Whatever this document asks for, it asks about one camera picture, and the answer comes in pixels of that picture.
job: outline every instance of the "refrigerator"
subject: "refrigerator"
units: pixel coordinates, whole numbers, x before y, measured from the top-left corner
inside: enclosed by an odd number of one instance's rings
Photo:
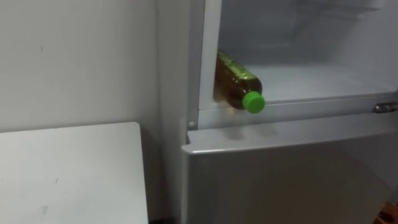
[[[372,223],[398,184],[398,2],[158,0],[174,223]],[[214,89],[217,50],[258,114]]]

